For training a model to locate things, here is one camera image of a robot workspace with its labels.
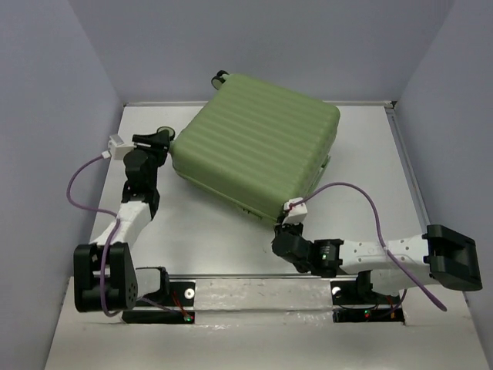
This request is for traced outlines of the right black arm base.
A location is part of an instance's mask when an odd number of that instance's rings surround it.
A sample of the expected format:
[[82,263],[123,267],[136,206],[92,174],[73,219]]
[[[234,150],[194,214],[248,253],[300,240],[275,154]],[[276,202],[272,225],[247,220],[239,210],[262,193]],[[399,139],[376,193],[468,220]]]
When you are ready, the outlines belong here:
[[331,283],[333,322],[346,323],[404,323],[401,296],[357,293],[355,281]]

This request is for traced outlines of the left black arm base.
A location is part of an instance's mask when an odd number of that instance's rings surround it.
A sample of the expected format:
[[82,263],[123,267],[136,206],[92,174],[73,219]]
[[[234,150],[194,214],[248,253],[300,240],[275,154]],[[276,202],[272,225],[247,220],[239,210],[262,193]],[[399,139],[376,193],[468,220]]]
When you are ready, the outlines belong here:
[[134,309],[124,311],[121,319],[135,325],[192,325],[195,295],[195,281],[171,281],[168,290],[139,298]]

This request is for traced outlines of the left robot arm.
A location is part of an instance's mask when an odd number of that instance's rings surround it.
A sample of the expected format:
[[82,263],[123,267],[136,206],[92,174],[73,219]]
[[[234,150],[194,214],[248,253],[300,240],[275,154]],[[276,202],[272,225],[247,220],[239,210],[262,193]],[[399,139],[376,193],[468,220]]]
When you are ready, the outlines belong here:
[[82,165],[103,160],[120,161],[126,181],[118,210],[95,207],[93,212],[113,218],[93,241],[78,245],[72,255],[74,301],[77,311],[100,311],[114,317],[130,311],[146,296],[153,304],[169,299],[170,285],[161,278],[139,285],[131,248],[159,209],[158,171],[168,157],[175,130],[162,126],[151,134],[135,134],[125,143],[110,136],[106,151]]

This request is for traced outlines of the green hard-shell suitcase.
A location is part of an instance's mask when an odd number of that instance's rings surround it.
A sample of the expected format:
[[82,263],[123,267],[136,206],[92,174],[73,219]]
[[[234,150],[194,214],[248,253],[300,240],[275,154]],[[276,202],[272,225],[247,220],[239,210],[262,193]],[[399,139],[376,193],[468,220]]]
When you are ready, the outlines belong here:
[[178,133],[173,169],[191,184],[274,223],[318,185],[340,110],[320,99],[220,70],[216,95]]

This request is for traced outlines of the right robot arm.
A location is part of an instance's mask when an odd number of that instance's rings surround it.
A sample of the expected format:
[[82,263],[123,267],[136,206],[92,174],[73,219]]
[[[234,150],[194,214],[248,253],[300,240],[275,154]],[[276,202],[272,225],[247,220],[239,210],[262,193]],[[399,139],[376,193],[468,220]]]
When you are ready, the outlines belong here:
[[476,243],[448,227],[432,224],[424,234],[400,240],[309,241],[302,225],[285,224],[272,242],[275,255],[301,274],[319,278],[354,276],[354,292],[364,302],[409,288],[439,284],[452,291],[482,289]]

